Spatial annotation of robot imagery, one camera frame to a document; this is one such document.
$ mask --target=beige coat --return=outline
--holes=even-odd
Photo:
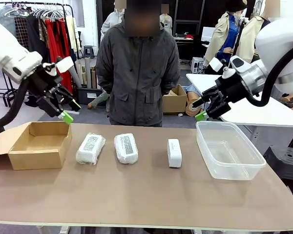
[[[250,20],[242,31],[239,47],[236,55],[244,59],[246,62],[251,62],[255,53],[255,39],[264,20],[257,16]]]
[[[229,33],[229,14],[226,12],[220,18],[215,27],[209,47],[205,54],[204,66],[208,66],[209,62],[216,56],[217,52],[224,45]]]

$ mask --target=jacket zipper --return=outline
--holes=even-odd
[[[142,39],[142,43],[140,46],[140,51],[139,51],[139,57],[140,57],[140,62],[139,62],[139,70],[138,70],[138,79],[137,79],[137,85],[136,85],[136,97],[135,97],[135,119],[133,122],[133,125],[136,125],[137,119],[136,119],[136,111],[137,111],[137,96],[138,96],[138,85],[139,85],[139,78],[140,78],[140,70],[141,70],[141,60],[142,60],[142,48],[143,48],[143,43],[144,43],[144,39]]]

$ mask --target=brown table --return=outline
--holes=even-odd
[[[253,181],[211,177],[194,129],[73,124],[61,170],[13,171],[0,156],[0,223],[158,227],[205,230],[293,230],[293,196],[267,166]],[[98,164],[75,153],[89,132],[106,137]],[[114,137],[133,133],[139,160],[117,161]],[[167,140],[177,138],[182,167],[168,167]]]

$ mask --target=garment rack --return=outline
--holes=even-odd
[[[65,29],[66,31],[68,32],[68,28],[67,28],[67,21],[66,21],[66,12],[65,12],[65,6],[69,7],[71,9],[71,13],[72,13],[72,17],[74,17],[74,12],[73,12],[73,8],[71,5],[69,4],[60,4],[60,3],[51,3],[51,2],[31,2],[31,1],[0,1],[0,4],[12,4],[12,5],[15,5],[15,4],[31,4],[31,5],[54,5],[54,6],[61,6],[63,8],[63,14],[64,14],[64,21],[65,21]],[[67,37],[68,39],[68,44],[69,44],[69,49],[71,50],[71,43],[70,43],[70,38]],[[6,107],[11,107],[11,101],[14,99],[15,97],[15,93],[17,92],[17,89],[13,88],[13,85],[12,85],[12,82],[11,82],[11,79],[8,77],[8,81],[10,83],[10,86],[11,88],[8,86],[8,83],[7,83],[7,80],[6,80],[6,77],[5,77],[5,74],[3,74],[3,78],[4,78],[4,81],[5,81],[5,84],[6,84],[6,89],[0,89],[0,90],[6,90],[6,92],[4,93],[0,93],[0,98],[3,99],[3,102],[4,102],[4,105]]]

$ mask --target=gray stool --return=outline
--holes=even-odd
[[[264,159],[293,194],[293,148],[269,147]]]
[[[94,59],[94,51],[93,51],[92,45],[84,46],[84,58],[88,58],[88,57],[90,57],[91,59]]]

